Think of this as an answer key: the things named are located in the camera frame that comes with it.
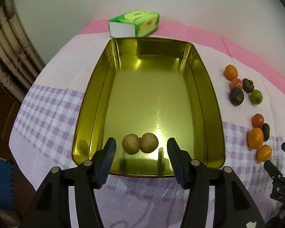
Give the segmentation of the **yellow orange kumquat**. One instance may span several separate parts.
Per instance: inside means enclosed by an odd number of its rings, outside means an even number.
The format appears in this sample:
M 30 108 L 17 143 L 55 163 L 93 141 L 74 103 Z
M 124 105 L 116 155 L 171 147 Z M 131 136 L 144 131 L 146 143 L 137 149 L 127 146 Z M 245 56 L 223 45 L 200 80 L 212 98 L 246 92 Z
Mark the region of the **yellow orange kumquat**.
M 265 162 L 272 156 L 272 147 L 270 145 L 261 146 L 256 152 L 256 159 L 259 162 Z

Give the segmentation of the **large dark fruit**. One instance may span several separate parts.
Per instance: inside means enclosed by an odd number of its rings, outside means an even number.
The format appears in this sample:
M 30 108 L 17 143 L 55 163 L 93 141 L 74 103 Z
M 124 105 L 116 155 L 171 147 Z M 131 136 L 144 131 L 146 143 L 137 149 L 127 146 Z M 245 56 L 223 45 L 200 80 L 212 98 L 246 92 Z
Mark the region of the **large dark fruit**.
M 267 123 L 264 123 L 263 126 L 261 127 L 261 130 L 264 135 L 264 141 L 265 142 L 268 141 L 270 136 L 270 126 Z

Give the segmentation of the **orange mandarin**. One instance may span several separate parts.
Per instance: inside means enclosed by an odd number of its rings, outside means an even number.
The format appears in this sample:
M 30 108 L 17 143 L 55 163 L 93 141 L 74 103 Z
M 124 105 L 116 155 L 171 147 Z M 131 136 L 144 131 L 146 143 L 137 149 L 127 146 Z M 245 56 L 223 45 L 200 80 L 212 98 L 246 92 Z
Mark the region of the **orange mandarin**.
M 251 149 L 259 149 L 264 141 L 264 134 L 260 128 L 253 128 L 247 137 L 247 143 Z
M 228 80 L 232 81 L 238 77 L 238 71 L 235 66 L 229 64 L 224 69 L 224 75 Z

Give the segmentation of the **red tomato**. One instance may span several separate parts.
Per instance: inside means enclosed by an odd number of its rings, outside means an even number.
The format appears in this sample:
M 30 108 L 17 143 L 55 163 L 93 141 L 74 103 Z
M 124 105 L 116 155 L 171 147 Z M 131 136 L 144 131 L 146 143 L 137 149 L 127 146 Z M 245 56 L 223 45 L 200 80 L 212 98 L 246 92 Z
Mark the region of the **red tomato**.
M 264 125 L 264 117 L 257 113 L 251 118 L 251 122 L 254 128 L 261 128 Z
M 230 83 L 230 89 L 234 89 L 234 88 L 242 89 L 243 82 L 238 78 L 234 78 Z

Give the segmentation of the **green tomato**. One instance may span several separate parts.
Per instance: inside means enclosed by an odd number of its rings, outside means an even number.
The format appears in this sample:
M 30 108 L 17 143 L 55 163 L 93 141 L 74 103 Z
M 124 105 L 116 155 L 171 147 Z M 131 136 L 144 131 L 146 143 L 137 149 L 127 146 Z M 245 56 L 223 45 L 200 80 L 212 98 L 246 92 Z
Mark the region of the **green tomato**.
M 259 105 L 263 101 L 263 94 L 260 90 L 254 89 L 249 95 L 250 101 L 254 105 Z

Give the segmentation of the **small olive brown fruit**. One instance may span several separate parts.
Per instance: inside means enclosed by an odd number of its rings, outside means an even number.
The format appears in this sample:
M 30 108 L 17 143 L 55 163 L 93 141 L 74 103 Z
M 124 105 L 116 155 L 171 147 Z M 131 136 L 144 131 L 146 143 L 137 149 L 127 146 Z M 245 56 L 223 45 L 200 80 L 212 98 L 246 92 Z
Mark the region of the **small olive brown fruit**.
M 135 154 L 140 150 L 140 138 L 136 134 L 128 134 L 122 140 L 122 147 L 128 154 Z

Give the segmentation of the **blue foam mat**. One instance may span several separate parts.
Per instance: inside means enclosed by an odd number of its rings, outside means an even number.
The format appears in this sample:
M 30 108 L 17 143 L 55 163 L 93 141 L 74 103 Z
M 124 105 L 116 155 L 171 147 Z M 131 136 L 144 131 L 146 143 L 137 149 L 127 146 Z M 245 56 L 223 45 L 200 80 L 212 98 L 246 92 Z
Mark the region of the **blue foam mat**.
M 0 209 L 14 209 L 12 173 L 12 164 L 0 158 Z

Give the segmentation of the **pink purple checkered tablecloth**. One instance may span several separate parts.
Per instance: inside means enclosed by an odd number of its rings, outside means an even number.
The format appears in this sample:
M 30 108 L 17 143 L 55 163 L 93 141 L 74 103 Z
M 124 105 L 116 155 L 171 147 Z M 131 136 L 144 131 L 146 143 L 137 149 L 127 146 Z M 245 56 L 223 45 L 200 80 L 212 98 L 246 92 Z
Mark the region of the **pink purple checkered tablecloth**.
M 262 114 L 270 126 L 272 162 L 285 175 L 285 78 L 268 63 L 218 34 L 173 22 L 161 21 L 155 36 L 195 45 L 215 88 L 226 142 L 226 165 L 250 192 L 262 217 L 279 214 L 281 204 L 270 198 L 272 181 L 255 152 L 247 147 L 251 118 Z M 46 65 L 27 93 L 16 117 L 10 150 L 29 182 L 38 188 L 53 166 L 74 167 L 71 158 L 75 123 L 87 83 L 109 40 L 106 20 L 91 22 L 74 36 Z M 255 105 L 250 93 L 235 106 L 229 99 L 227 65 L 238 79 L 250 79 L 263 94 Z M 140 179 L 109 176 L 95 192 L 105 227 L 179 227 L 188 191 L 175 178 Z

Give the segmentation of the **brown wooden door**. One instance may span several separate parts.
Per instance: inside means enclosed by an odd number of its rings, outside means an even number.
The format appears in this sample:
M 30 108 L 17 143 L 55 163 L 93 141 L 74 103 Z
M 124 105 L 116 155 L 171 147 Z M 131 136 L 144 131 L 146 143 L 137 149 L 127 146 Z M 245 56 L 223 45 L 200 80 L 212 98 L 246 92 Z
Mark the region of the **brown wooden door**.
M 9 148 L 11 131 L 20 105 L 0 85 L 0 157 L 11 158 Z

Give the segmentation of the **gold toffee tin box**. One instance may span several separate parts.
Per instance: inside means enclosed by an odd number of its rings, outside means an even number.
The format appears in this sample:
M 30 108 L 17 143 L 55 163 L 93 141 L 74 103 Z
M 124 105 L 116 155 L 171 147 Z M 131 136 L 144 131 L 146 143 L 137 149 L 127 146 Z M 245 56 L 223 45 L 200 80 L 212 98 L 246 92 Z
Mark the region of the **gold toffee tin box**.
M 152 153 L 128 154 L 122 140 L 145 133 L 158 138 Z M 217 97 L 196 47 L 164 38 L 111 39 L 102 52 L 82 101 L 72 159 L 92 158 L 110 138 L 116 140 L 111 173 L 120 176 L 173 175 L 167 141 L 210 168 L 225 160 Z

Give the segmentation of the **beige patterned curtain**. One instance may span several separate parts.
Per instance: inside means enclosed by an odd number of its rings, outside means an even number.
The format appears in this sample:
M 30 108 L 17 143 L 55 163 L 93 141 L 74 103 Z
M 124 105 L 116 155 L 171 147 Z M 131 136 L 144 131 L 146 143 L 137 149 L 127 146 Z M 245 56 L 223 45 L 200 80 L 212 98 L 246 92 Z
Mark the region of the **beige patterned curtain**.
M 0 85 L 21 103 L 44 67 L 14 0 L 5 0 L 0 7 Z

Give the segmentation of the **green tissue pack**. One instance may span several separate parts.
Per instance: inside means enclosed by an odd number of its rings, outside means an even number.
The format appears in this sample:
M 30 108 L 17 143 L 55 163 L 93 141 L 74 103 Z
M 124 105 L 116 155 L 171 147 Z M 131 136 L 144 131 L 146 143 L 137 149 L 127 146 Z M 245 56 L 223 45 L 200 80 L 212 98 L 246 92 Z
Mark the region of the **green tissue pack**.
M 134 10 L 108 20 L 111 38 L 146 37 L 159 28 L 160 14 Z

